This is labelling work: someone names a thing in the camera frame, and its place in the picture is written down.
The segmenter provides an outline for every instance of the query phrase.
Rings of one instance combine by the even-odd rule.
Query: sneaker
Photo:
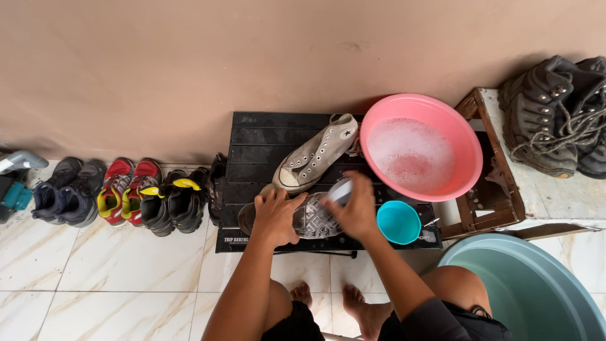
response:
[[[579,69],[588,72],[596,72],[606,75],[606,58],[598,56],[585,59],[577,63]],[[598,126],[604,125],[606,109],[606,84],[589,93],[582,102],[581,114],[593,115],[593,120]],[[593,134],[579,140],[577,143],[579,151],[579,162],[576,170],[595,179],[606,179],[606,129],[600,129]]]
[[[162,181],[160,165],[151,158],[144,158],[135,167],[134,177],[122,194],[122,218],[133,226],[143,226],[141,221],[140,190],[149,186],[158,186]]]
[[[225,170],[227,168],[227,160],[223,154],[218,153],[210,166],[208,173],[208,217],[213,225],[219,226],[221,219],[223,189],[225,188]]]
[[[53,175],[46,181],[36,185],[32,191],[34,197],[35,209],[32,210],[34,219],[42,219],[51,224],[63,224],[57,219],[61,213],[59,207],[59,190],[76,180],[78,172],[82,167],[82,161],[77,158],[68,157],[61,160]]]
[[[95,198],[101,191],[107,168],[101,161],[88,162],[78,172],[78,178],[59,190],[60,223],[83,228],[97,217]]]
[[[293,214],[293,228],[303,239],[322,239],[338,235],[341,227],[336,219],[320,204],[320,199],[328,192],[317,192],[309,195]],[[238,214],[238,225],[240,229],[250,235],[255,223],[255,204],[244,206]]]
[[[168,212],[175,227],[183,233],[192,233],[202,222],[203,207],[206,203],[204,185],[207,178],[208,169],[199,167],[188,177],[173,181],[181,190],[172,193],[168,198]]]
[[[510,79],[499,89],[499,105],[505,112],[504,138],[520,162],[556,178],[568,178],[577,166],[578,137],[561,128],[566,107],[578,101],[575,87],[599,81],[571,61],[554,56],[525,74]]]
[[[99,215],[112,226],[122,226],[122,195],[133,178],[135,165],[127,158],[117,158],[105,173],[103,187],[97,196]]]
[[[305,192],[353,144],[358,122],[349,113],[332,121],[326,128],[287,156],[276,172],[270,188],[284,188],[289,195]]]
[[[173,181],[184,177],[183,170],[175,169],[166,175],[160,186],[148,186],[140,191],[144,194],[141,221],[158,237],[165,237],[175,230],[168,214],[168,198],[176,189]]]

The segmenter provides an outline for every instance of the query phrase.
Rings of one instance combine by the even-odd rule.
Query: soapy water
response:
[[[368,152],[391,181],[420,194],[432,194],[448,185],[455,169],[446,137],[410,118],[378,124],[368,136]]]

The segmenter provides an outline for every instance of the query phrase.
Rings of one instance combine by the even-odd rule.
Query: black shorts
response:
[[[472,340],[502,341],[511,340],[511,332],[497,320],[479,316],[452,303],[442,301],[456,320],[465,328]],[[324,340],[320,327],[313,321],[313,315],[307,305],[293,301],[293,312],[274,327],[266,331],[262,341],[292,340],[316,341]],[[406,340],[400,320],[393,311],[383,323],[379,341]]]

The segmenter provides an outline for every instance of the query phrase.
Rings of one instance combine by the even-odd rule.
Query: teal plastic tub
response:
[[[481,234],[449,247],[438,266],[475,272],[493,317],[513,340],[606,341],[606,322],[579,280],[537,246],[503,234]]]

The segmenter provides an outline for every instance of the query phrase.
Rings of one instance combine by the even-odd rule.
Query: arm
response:
[[[400,258],[376,224],[375,195],[370,179],[358,172],[346,172],[353,178],[353,191],[346,207],[325,201],[348,235],[359,240],[373,260],[385,290],[400,321],[436,295]]]
[[[293,213],[306,197],[301,194],[287,200],[283,189],[278,193],[270,190],[265,202],[262,196],[255,197],[256,218],[248,245],[213,310],[203,341],[261,339],[269,303],[273,250],[299,242],[293,229]]]

